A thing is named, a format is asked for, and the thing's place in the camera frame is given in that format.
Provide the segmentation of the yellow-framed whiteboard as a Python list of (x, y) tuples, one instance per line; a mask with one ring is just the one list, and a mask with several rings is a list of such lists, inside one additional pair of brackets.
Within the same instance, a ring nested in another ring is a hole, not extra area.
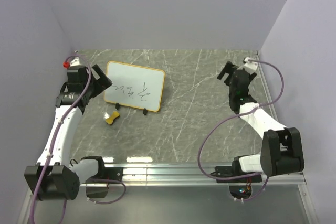
[(151, 112), (160, 110), (163, 70), (110, 61), (106, 76), (112, 81), (112, 86), (104, 91), (106, 102)]

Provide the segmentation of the yellow bone-shaped eraser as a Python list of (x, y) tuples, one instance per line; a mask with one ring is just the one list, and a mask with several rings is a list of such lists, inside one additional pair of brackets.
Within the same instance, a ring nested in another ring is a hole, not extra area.
[(112, 125), (119, 117), (120, 113), (118, 111), (113, 111), (111, 114), (105, 113), (104, 120), (108, 125)]

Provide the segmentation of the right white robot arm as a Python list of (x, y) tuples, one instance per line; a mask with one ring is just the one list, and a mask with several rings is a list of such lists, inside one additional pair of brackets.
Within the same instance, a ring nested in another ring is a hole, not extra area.
[(299, 130), (276, 121), (249, 93), (257, 68), (257, 61), (250, 58), (240, 67), (229, 61), (217, 77), (229, 87), (230, 109), (262, 139), (259, 154), (234, 158), (232, 177), (238, 182), (245, 181), (251, 173), (273, 177), (301, 172), (305, 167)]

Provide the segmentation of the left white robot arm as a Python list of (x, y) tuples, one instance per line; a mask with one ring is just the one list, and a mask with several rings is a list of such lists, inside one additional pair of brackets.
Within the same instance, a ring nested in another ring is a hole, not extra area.
[(106, 178), (101, 156), (83, 157), (69, 167), (70, 149), (79, 122), (89, 101), (112, 85), (98, 65), (68, 66), (68, 80), (56, 98), (53, 127), (47, 144), (36, 162), (24, 172), (36, 200), (74, 200), (81, 184), (87, 180), (100, 183)]

